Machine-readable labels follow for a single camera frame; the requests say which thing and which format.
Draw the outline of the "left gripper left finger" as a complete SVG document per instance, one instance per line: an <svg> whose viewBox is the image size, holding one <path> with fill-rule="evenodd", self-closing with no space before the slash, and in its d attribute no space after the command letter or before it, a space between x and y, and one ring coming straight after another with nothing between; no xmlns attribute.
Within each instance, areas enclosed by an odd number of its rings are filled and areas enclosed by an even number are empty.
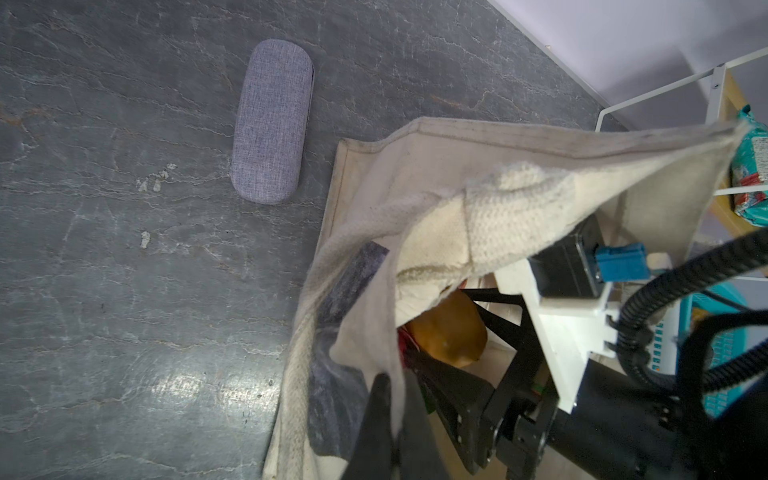
<svg viewBox="0 0 768 480"><path fill-rule="evenodd" d="M387 374L375 377L369 393L352 457L343 480L389 480L393 474L391 432L391 381Z"/></svg>

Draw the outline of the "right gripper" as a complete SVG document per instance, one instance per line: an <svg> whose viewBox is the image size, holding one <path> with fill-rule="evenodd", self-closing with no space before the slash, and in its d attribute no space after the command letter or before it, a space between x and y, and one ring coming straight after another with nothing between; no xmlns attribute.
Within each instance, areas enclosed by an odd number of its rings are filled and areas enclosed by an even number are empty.
<svg viewBox="0 0 768 480"><path fill-rule="evenodd" d="M465 367L466 372L409 350L405 363L434 404L469 473L496 458L508 479L534 479L559 395L525 301L495 288L464 293L475 303L489 335L480 359Z"/></svg>

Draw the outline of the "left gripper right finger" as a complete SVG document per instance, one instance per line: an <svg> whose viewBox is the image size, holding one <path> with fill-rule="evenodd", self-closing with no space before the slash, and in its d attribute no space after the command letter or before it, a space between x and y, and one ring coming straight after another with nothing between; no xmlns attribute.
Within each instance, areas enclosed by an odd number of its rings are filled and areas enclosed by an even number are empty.
<svg viewBox="0 0 768 480"><path fill-rule="evenodd" d="M398 437L400 478L404 480L449 479L441 459L416 375L404 372L406 402Z"/></svg>

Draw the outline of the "brown potato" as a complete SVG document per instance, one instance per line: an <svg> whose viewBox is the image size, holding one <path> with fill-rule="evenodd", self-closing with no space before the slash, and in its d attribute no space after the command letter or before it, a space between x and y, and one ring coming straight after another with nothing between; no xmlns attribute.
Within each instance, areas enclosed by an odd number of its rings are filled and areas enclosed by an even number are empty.
<svg viewBox="0 0 768 480"><path fill-rule="evenodd" d="M422 351L456 368L478 361L488 341L477 305L462 290L452 292L405 328Z"/></svg>

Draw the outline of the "cream canvas grocery bag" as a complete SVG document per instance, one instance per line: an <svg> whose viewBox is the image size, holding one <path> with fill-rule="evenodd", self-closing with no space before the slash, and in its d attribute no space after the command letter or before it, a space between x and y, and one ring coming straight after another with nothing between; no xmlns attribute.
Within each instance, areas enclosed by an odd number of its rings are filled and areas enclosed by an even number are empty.
<svg viewBox="0 0 768 480"><path fill-rule="evenodd" d="M382 241L386 255L350 294L331 356L367 381L389 375L392 435L406 399L399 326L591 215L609 241L683 261L747 132L742 121L611 133L423 117L379 142L343 142L370 165L300 294L263 477L332 478L345 467L310 445L310 370L322 304L365 247Z"/></svg>

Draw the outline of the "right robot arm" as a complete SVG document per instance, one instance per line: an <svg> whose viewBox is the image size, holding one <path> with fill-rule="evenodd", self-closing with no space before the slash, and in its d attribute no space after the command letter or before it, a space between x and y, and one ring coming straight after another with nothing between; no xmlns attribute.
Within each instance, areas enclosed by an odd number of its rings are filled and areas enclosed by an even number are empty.
<svg viewBox="0 0 768 480"><path fill-rule="evenodd" d="M763 311L734 307L711 316L683 341L674 374L650 368L651 317L662 308L767 263L767 233L757 230L673 268L641 287L617 314L599 314L607 329L604 344L620 367L595 361L577 369L576 395L561 383L533 389L541 367L561 355L544 332L545 308L558 300L595 300L610 279L643 270L640 244L607 247L591 221L579 224L533 257L535 302L528 294L473 289L472 309L484 326L515 350L498 386L409 349L406 365L428 398L469 471L499 458L512 479L531 479L544 449L552 447L600 479L726 479L767 448L767 438L747 425L767 402L764 382L754 386L719 417L703 405L707 393L752 378L767 377L767 347L751 350L716 367L705 360L713 339L724 331L763 325Z"/></svg>

